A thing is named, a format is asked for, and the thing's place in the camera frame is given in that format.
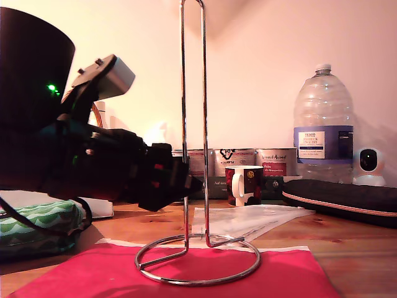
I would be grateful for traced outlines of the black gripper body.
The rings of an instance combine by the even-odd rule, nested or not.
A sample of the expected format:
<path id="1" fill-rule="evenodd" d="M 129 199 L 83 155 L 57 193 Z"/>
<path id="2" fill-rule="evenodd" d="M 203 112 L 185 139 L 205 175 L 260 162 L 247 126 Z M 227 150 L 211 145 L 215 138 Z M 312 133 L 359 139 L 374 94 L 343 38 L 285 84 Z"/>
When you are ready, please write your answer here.
<path id="1" fill-rule="evenodd" d="M 172 146 L 154 143 L 126 130 L 114 129 L 89 145 L 94 153 L 80 156 L 73 190 L 79 197 L 137 203 L 157 211 L 173 202 L 168 175 Z"/>

